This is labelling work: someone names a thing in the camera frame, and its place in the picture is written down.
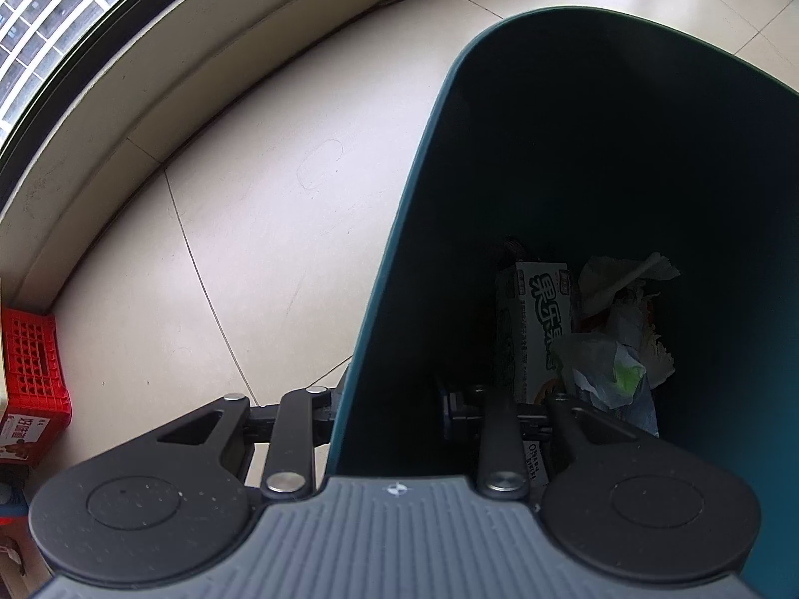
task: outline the gray plastic panel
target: gray plastic panel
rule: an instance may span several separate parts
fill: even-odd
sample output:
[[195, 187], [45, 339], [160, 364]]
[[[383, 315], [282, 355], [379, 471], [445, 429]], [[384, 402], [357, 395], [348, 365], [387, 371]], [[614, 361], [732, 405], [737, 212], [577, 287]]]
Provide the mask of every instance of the gray plastic panel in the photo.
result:
[[630, 586], [574, 562], [515, 502], [465, 478], [331, 478], [319, 495], [264, 512], [245, 543], [197, 576], [109, 590], [56, 577], [40, 599], [756, 599], [738, 578], [694, 588]]

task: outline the teal trash can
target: teal trash can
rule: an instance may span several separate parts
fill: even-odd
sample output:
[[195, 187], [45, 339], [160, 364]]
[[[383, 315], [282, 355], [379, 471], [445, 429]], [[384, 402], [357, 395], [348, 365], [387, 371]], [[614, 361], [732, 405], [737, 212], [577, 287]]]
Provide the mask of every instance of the teal trash can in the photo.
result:
[[677, 373], [661, 436], [762, 505], [744, 579], [799, 595], [799, 95], [644, 20], [536, 11], [450, 72], [406, 186], [337, 421], [329, 473], [466, 473], [439, 380], [489, 382], [494, 276], [518, 237], [574, 272], [658, 251], [658, 332]]

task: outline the metal screw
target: metal screw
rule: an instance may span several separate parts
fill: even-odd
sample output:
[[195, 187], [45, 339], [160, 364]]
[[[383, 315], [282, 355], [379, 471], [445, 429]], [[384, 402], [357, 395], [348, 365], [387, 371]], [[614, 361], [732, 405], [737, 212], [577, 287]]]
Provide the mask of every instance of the metal screw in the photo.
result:
[[294, 493], [303, 486], [305, 486], [305, 478], [290, 470], [272, 473], [266, 478], [266, 488], [275, 493]]
[[518, 491], [524, 484], [524, 478], [510, 470], [498, 470], [486, 478], [486, 486], [492, 491]]

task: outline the red plastic basket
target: red plastic basket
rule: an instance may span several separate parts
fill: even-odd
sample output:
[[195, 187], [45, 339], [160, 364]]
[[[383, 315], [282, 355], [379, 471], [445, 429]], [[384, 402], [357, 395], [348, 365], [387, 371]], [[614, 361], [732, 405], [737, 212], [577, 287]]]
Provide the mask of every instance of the red plastic basket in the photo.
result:
[[8, 408], [0, 423], [0, 462], [36, 466], [72, 420], [55, 318], [4, 308], [2, 337]]

